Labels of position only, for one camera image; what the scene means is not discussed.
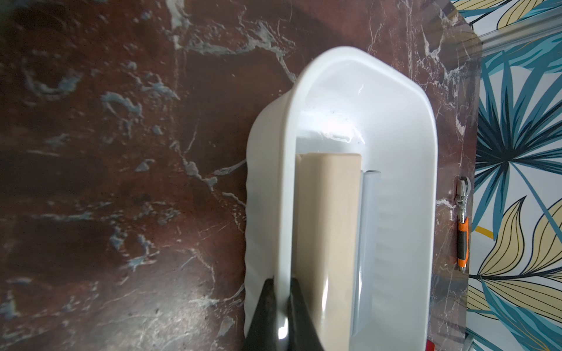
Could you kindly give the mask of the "orange handled adjustable wrench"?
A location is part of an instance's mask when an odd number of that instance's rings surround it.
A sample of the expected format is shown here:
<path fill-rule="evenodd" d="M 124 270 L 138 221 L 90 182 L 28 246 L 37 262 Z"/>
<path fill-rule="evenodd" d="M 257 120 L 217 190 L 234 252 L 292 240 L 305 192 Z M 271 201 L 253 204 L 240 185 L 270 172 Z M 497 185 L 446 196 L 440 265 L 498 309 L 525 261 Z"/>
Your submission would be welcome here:
<path fill-rule="evenodd" d="M 469 227 L 470 219 L 467 215 L 468 198 L 471 192 L 471 183 L 465 176 L 457 181 L 456 204 L 458 206 L 458 235 L 457 235 L 457 262 L 462 272 L 465 272 L 469 257 Z"/>

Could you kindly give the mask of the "beige wooden block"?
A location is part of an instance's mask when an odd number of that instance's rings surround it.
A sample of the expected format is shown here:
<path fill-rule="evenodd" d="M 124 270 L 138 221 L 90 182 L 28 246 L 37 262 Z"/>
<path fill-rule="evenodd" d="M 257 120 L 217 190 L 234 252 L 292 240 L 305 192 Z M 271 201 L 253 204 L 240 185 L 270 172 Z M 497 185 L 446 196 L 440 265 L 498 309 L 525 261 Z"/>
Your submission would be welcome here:
<path fill-rule="evenodd" d="M 293 274 L 325 350 L 348 350 L 361 156 L 297 157 Z"/>

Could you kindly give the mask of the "grey block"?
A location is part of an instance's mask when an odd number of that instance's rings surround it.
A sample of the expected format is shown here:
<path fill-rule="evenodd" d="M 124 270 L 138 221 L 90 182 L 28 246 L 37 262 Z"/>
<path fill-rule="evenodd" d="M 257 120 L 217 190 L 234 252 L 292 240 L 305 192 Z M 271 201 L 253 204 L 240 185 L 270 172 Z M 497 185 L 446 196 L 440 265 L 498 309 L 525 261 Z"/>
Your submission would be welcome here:
<path fill-rule="evenodd" d="M 375 251 L 380 214 L 380 183 L 381 173 L 379 171 L 361 173 L 352 336 L 361 333 L 372 320 Z"/>

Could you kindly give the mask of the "right aluminium frame post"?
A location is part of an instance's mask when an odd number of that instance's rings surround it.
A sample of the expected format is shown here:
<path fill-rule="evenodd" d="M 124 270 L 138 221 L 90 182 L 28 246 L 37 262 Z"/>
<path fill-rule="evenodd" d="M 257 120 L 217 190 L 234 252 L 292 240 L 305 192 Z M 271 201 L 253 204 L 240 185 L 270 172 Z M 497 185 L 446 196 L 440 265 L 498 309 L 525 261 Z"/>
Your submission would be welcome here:
<path fill-rule="evenodd" d="M 556 8 L 514 23 L 480 37 L 482 55 L 526 44 L 561 31 L 561 8 Z"/>

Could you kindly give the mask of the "red clip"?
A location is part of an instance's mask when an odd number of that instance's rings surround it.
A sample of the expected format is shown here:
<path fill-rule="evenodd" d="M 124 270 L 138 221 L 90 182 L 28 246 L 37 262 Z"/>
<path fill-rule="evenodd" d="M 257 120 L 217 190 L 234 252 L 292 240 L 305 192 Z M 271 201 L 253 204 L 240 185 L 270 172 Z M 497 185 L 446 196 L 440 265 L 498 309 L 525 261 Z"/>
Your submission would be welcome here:
<path fill-rule="evenodd" d="M 435 344 L 428 339 L 426 343 L 425 351 L 435 351 L 435 350 L 436 350 Z"/>

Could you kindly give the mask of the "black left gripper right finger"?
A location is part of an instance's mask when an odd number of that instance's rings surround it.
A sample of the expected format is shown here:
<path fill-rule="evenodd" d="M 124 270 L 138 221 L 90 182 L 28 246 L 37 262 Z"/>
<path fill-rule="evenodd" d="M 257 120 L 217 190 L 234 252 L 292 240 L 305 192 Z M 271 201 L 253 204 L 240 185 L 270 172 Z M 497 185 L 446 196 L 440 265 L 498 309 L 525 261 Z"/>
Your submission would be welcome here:
<path fill-rule="evenodd" d="M 289 350 L 324 351 L 296 278 L 291 279 L 288 327 Z"/>

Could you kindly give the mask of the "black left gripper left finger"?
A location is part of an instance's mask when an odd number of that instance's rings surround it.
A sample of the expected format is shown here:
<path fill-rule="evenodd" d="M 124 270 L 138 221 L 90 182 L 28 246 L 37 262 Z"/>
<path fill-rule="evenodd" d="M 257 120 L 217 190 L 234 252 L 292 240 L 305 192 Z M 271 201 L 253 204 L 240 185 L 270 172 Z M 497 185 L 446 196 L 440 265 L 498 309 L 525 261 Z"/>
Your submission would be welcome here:
<path fill-rule="evenodd" d="M 277 349 L 277 300 L 274 280 L 266 279 L 258 300 L 243 351 L 274 351 Z"/>

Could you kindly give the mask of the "white rectangular tray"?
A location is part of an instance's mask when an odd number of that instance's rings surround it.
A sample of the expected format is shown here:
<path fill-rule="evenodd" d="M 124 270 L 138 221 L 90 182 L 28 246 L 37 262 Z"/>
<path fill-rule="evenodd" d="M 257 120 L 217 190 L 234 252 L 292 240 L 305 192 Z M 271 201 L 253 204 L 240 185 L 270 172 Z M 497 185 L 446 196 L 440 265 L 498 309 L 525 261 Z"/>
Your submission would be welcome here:
<path fill-rule="evenodd" d="M 308 153 L 359 154 L 361 173 L 381 173 L 372 320 L 351 335 L 348 350 L 423 350 L 435 226 L 436 122 L 416 83 L 352 47 L 315 58 L 250 130 L 245 336 L 263 284 L 272 278 L 276 350 L 289 350 L 297 157 Z"/>

